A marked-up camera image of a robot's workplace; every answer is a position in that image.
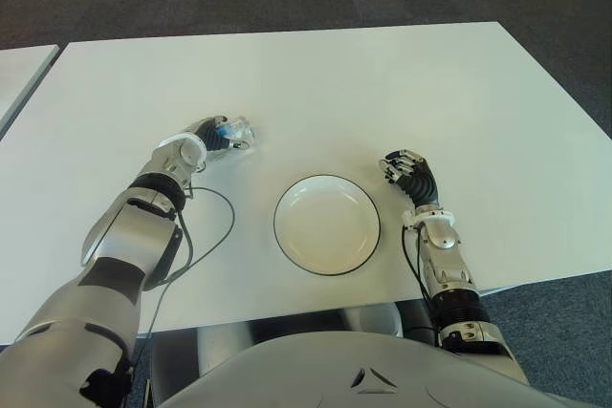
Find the gray floor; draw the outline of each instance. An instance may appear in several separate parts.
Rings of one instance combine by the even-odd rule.
[[[460,21],[499,21],[612,136],[612,0],[0,0],[0,49]],[[606,273],[487,303],[535,386],[612,406],[610,298]]]

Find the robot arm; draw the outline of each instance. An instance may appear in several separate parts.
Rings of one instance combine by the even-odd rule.
[[[120,406],[131,385],[141,293],[165,279],[181,244],[174,220],[191,175],[204,169],[208,151],[249,147],[218,134],[225,121],[206,118],[162,142],[92,227],[82,273],[0,354],[0,406]]]
[[[387,155],[379,165],[387,180],[398,185],[414,203],[414,211],[407,210],[402,215],[402,237],[406,231],[417,233],[424,267],[424,296],[440,346],[527,382],[480,300],[459,251],[461,240],[453,227],[454,216],[438,203],[436,181],[427,161],[410,150],[400,150]]]

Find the white plate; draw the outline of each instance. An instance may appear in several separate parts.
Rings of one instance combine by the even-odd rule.
[[[274,213],[274,234],[296,265],[324,275],[360,267],[379,242],[381,222],[369,196],[337,176],[292,185]]]

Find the plate rim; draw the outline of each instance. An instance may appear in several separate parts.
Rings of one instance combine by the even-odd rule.
[[[278,241],[278,235],[276,234],[276,213],[278,212],[278,206],[280,205],[280,202],[283,201],[283,198],[285,197],[285,195],[287,194],[287,192],[289,190],[291,190],[294,186],[296,186],[298,183],[306,181],[308,179],[313,179],[314,177],[334,177],[336,179],[342,179],[344,181],[347,181],[351,184],[353,184],[354,186],[356,186],[359,190],[361,190],[361,192],[363,192],[363,194],[366,196],[366,198],[370,201],[370,203],[372,204],[372,206],[374,207],[374,212],[376,213],[376,219],[379,223],[378,225],[378,235],[376,238],[376,244],[374,244],[374,246],[372,247],[372,250],[370,250],[370,253],[368,254],[367,257],[365,257],[365,259],[359,263],[356,267],[354,268],[350,268],[347,271],[343,271],[343,272],[337,272],[337,273],[333,273],[333,274],[326,274],[323,272],[316,272],[316,271],[312,271],[311,269],[307,269],[301,265],[299,265],[296,261],[294,261],[293,258],[291,258],[287,252],[285,251],[285,249],[283,248],[283,246],[280,244],[280,241]],[[272,218],[272,225],[273,225],[273,233],[274,233],[274,238],[276,239],[276,245],[278,246],[278,248],[280,248],[280,250],[283,252],[283,255],[285,255],[285,258],[287,258],[291,263],[293,263],[294,265],[296,265],[298,268],[303,269],[305,271],[308,271],[312,274],[316,274],[317,276],[326,276],[326,277],[334,277],[334,276],[341,276],[343,274],[348,274],[349,272],[355,271],[356,269],[361,268],[363,265],[365,265],[365,263],[372,258],[372,255],[374,255],[374,252],[376,252],[376,249],[379,246],[379,242],[381,241],[381,214],[379,213],[379,209],[376,207],[376,204],[374,203],[374,200],[372,200],[372,197],[367,193],[367,191],[365,191],[362,187],[360,187],[359,185],[357,185],[356,183],[354,183],[353,181],[346,179],[345,177],[339,176],[337,174],[313,174],[312,176],[306,176],[306,177],[302,177],[301,179],[293,182],[291,185],[289,185],[287,187],[287,189],[285,189],[285,191],[283,192],[282,195],[280,195],[280,198],[278,198],[278,200],[276,201],[276,206],[274,207],[274,214],[273,214],[273,218]]]

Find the white table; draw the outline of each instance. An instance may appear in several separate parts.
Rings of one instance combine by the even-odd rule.
[[[0,142],[0,342],[77,275],[89,227],[157,142],[215,114],[258,134],[195,181],[234,202],[236,227],[171,287],[155,330],[418,297],[404,195],[377,165],[399,148],[428,159],[483,290],[611,268],[612,142],[497,23],[75,43]],[[278,198],[316,173],[380,211],[377,251],[346,275],[306,272],[274,240]],[[229,212],[201,193],[186,220],[200,253]]]
[[[58,51],[56,45],[0,50],[0,139]]]

